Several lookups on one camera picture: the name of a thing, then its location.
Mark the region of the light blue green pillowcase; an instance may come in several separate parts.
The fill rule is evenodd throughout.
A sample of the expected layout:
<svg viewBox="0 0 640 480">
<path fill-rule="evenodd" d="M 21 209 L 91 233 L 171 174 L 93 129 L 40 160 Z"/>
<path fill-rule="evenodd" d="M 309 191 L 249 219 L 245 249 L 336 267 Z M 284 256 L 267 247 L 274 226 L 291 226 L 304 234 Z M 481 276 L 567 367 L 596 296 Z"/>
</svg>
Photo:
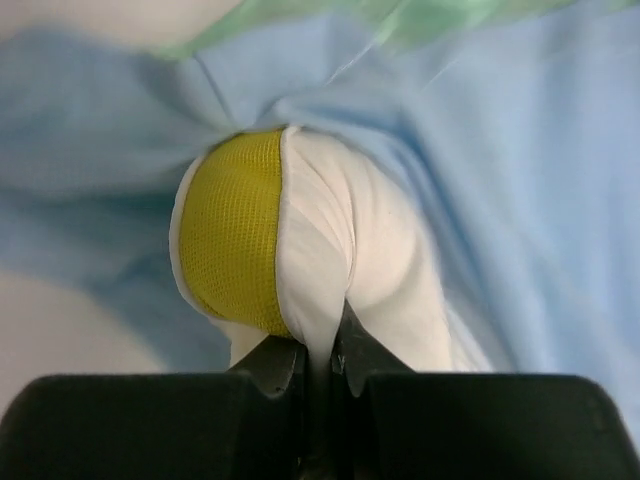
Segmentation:
<svg viewBox="0 0 640 480">
<path fill-rule="evenodd" d="M 488 372 L 586 377 L 637 423 L 637 2 L 5 1 L 1 265 L 205 368 L 227 336 L 173 275 L 179 185 L 288 127 L 408 196 Z"/>
</svg>

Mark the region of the white pillow yellow underside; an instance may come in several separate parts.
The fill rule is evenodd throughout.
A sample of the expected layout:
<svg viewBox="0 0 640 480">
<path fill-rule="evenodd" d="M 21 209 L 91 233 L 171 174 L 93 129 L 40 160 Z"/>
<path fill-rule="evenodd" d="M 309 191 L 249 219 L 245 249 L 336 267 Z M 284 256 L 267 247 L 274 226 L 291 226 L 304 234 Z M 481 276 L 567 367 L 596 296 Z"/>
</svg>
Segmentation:
<svg viewBox="0 0 640 480">
<path fill-rule="evenodd" d="M 179 185 L 169 247 L 183 298 L 238 362 L 268 335 L 325 366 L 345 306 L 417 371 L 493 365 L 446 298 L 408 196 L 360 151 L 297 127 L 233 137 Z"/>
</svg>

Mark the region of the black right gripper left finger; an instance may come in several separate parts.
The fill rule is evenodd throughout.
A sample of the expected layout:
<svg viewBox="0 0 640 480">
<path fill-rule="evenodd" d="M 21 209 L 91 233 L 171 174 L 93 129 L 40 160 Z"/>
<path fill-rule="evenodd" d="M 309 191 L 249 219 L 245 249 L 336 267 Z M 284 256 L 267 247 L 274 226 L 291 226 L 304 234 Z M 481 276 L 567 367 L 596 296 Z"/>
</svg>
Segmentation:
<svg viewBox="0 0 640 480">
<path fill-rule="evenodd" d="M 270 337 L 222 373 L 51 375 L 1 421 L 5 479 L 292 479 L 305 349 Z"/>
</svg>

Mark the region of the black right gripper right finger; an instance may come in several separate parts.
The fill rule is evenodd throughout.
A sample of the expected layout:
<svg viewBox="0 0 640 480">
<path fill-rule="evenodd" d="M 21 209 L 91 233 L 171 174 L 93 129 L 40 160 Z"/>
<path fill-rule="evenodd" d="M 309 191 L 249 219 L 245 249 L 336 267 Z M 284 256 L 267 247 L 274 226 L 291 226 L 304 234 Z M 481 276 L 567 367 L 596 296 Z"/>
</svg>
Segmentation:
<svg viewBox="0 0 640 480">
<path fill-rule="evenodd" d="M 341 479 L 624 480 L 639 458 L 605 390 L 578 376 L 418 373 L 343 313 L 332 352 Z"/>
</svg>

